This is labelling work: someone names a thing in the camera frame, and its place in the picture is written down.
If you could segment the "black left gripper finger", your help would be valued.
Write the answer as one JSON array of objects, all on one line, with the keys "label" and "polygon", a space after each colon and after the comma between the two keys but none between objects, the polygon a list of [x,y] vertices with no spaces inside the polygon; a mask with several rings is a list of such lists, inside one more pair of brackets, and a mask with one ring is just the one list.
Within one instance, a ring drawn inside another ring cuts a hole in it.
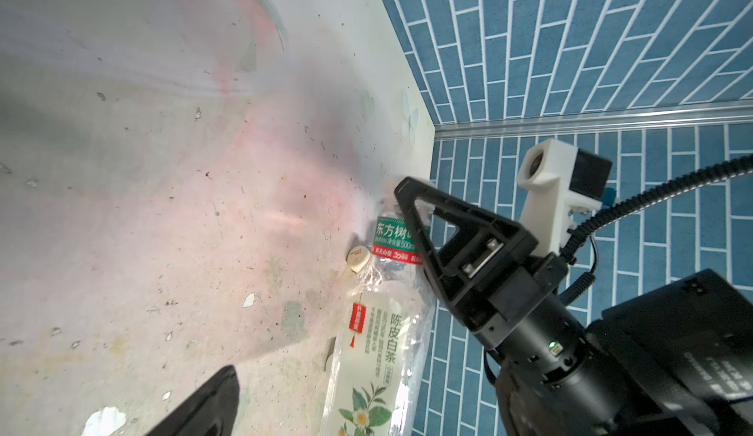
[{"label": "black left gripper finger", "polygon": [[240,384],[236,369],[217,371],[148,436],[231,436],[239,407]]}]

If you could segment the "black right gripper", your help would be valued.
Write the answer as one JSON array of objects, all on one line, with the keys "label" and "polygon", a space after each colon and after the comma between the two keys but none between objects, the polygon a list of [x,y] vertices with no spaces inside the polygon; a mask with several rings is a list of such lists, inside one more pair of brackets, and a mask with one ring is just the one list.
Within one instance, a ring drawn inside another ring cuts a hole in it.
[{"label": "black right gripper", "polygon": [[521,224],[419,179],[404,178],[394,195],[445,308],[574,434],[615,433],[624,379],[553,292],[567,264],[533,259],[538,242]]}]

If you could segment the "clear bottle green white cap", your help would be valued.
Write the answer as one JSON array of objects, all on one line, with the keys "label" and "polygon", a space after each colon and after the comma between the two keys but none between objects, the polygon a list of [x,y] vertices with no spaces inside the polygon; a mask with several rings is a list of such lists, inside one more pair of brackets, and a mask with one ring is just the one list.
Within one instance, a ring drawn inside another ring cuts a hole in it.
[{"label": "clear bottle green white cap", "polygon": [[418,408],[435,295],[396,202],[373,233],[348,256],[355,285],[331,355],[323,435],[409,435]]}]

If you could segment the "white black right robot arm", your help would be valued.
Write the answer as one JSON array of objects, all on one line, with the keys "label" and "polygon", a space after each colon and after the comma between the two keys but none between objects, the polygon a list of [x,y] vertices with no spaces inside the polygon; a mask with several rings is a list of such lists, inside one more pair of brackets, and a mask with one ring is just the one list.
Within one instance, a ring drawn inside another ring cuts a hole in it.
[{"label": "white black right robot arm", "polygon": [[484,347],[512,434],[748,435],[752,306],[710,269],[581,324],[551,216],[509,220],[418,179],[394,191],[427,281]]}]

